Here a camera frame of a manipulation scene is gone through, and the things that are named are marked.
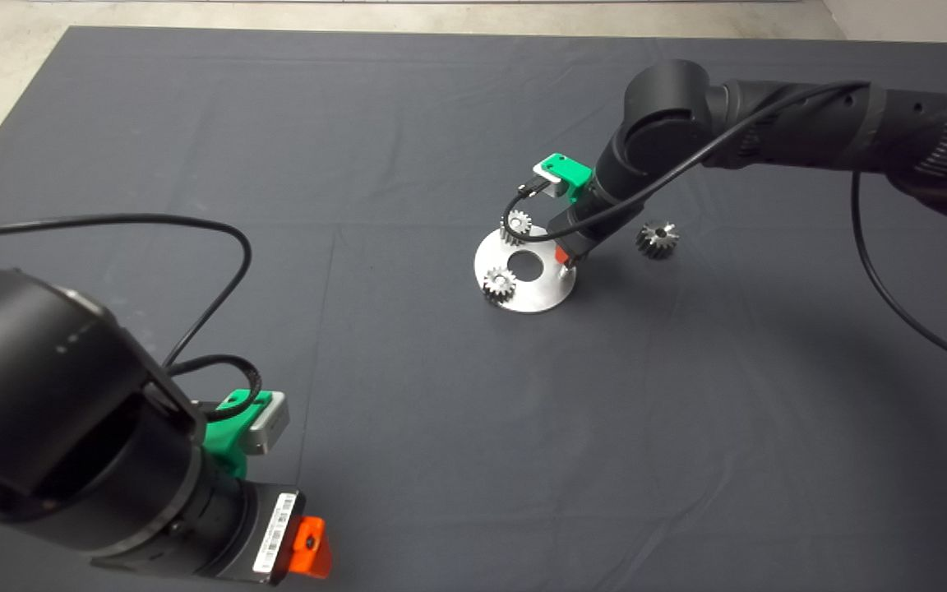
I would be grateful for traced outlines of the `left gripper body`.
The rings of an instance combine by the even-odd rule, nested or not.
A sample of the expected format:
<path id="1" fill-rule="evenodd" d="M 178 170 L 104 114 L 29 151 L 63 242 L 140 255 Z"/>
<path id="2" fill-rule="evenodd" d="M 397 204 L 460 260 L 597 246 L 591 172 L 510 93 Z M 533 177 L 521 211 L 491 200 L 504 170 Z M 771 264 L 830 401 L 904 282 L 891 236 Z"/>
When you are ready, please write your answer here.
<path id="1" fill-rule="evenodd" d="M 210 580 L 275 587 L 286 577 L 306 505 L 300 488 L 239 480 L 239 522 L 223 551 L 204 568 Z"/>

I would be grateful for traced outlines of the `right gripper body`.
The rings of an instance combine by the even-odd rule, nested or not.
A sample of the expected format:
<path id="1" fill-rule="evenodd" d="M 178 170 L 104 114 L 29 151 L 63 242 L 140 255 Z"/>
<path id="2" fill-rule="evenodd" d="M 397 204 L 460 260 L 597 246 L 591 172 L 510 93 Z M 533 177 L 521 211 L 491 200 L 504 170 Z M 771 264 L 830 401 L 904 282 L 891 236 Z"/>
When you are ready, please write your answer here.
<path id="1" fill-rule="evenodd" d="M 621 213 L 587 228 L 571 231 L 572 225 L 578 224 L 584 217 L 590 217 L 593 214 L 595 212 L 587 210 L 586 207 L 571 205 L 548 222 L 547 232 L 562 234 L 560 238 L 555 239 L 555 244 L 563 246 L 569 252 L 574 259 L 574 265 L 582 262 L 594 248 L 631 221 L 631 214 Z"/>

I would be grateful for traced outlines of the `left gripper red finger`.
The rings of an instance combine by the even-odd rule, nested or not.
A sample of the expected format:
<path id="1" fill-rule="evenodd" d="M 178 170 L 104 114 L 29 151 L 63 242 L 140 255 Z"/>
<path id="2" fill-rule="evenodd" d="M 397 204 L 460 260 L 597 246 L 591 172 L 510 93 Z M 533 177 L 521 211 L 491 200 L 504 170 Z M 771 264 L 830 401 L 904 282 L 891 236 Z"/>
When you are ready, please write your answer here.
<path id="1" fill-rule="evenodd" d="M 287 570 L 311 578 L 327 578 L 332 569 L 332 552 L 326 521 L 316 516 L 301 516 L 294 536 Z"/>

